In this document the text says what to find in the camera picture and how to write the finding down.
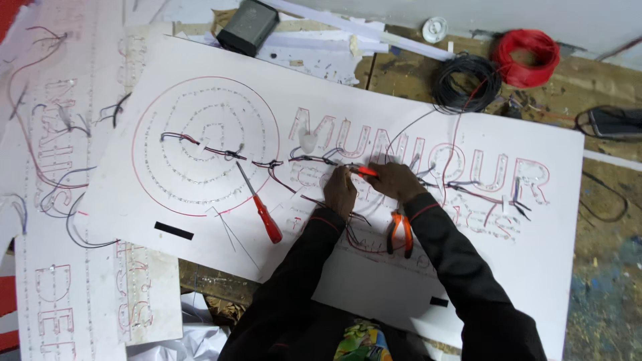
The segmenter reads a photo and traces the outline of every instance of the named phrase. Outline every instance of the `black sleeve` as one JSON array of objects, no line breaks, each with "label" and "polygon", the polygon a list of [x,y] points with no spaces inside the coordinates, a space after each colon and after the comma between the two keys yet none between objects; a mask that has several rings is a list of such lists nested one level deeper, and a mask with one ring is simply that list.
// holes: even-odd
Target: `black sleeve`
[{"label": "black sleeve", "polygon": [[303,234],[268,281],[254,292],[221,351],[219,361],[255,360],[303,315],[317,289],[323,265],[345,229],[339,215],[328,208],[312,213]]},{"label": "black sleeve", "polygon": [[404,205],[464,322],[462,360],[546,360],[535,321],[517,311],[474,246],[429,193]]}]

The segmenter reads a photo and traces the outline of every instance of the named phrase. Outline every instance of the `black wire spool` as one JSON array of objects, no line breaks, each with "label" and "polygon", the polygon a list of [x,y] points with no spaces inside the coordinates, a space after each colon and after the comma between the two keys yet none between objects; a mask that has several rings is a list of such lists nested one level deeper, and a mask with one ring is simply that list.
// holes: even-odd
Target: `black wire spool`
[{"label": "black wire spool", "polygon": [[[471,81],[474,81],[472,78],[476,78],[479,81],[476,91],[466,90],[459,84],[453,77],[457,73],[470,77]],[[437,110],[444,114],[481,112],[495,101],[500,90],[501,75],[496,64],[486,58],[466,54],[448,60],[442,65],[433,86],[433,98],[438,105]]]}]

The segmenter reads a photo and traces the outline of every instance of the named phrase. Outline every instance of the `red wire spool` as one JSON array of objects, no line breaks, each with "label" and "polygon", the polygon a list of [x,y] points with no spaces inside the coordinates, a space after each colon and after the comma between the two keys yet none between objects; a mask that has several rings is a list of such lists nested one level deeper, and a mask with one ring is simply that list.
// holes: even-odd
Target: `red wire spool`
[{"label": "red wire spool", "polygon": [[[511,54],[527,51],[535,57],[536,66],[516,62]],[[531,88],[545,84],[560,62],[560,48],[547,34],[539,30],[511,30],[501,38],[493,60],[506,84]]]}]

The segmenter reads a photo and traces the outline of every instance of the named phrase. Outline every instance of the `black tape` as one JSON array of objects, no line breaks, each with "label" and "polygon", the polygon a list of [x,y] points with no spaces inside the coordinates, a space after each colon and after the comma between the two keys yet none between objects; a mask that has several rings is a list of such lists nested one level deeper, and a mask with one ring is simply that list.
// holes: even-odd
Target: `black tape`
[{"label": "black tape", "polygon": [[154,226],[154,228],[158,229],[159,231],[167,232],[169,234],[173,234],[175,236],[185,238],[186,240],[191,241],[192,238],[194,238],[194,233],[183,231],[182,229],[172,227],[170,225],[166,225],[160,222],[156,222],[156,225]]},{"label": "black tape", "polygon": [[434,304],[435,306],[448,307],[448,300],[439,297],[431,297],[430,304]]}]

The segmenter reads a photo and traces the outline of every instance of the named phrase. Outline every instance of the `wooden workbench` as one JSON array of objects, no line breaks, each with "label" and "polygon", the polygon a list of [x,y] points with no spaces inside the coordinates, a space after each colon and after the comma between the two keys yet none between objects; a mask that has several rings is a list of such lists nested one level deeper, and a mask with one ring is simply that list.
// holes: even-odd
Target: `wooden workbench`
[{"label": "wooden workbench", "polygon": [[[388,27],[390,32],[421,40],[419,32]],[[476,39],[446,37],[455,52],[489,54],[490,44]],[[392,96],[432,102],[431,84],[439,62],[407,51],[367,57],[355,71],[358,87]],[[501,97],[513,94],[526,101],[527,121],[572,128],[576,114],[597,105],[642,108],[642,73],[582,58],[563,58],[542,87],[518,91],[504,84]],[[544,105],[536,109],[530,105]],[[486,112],[496,113],[503,101]],[[642,160],[641,143],[586,138],[585,148],[635,161]],[[618,222],[604,223],[580,206],[569,295],[564,360],[642,360],[642,173],[585,160],[584,170],[627,197],[629,209]],[[604,218],[618,214],[621,199],[582,177],[580,199]],[[257,283],[224,272],[180,262],[181,286],[249,305]]]}]

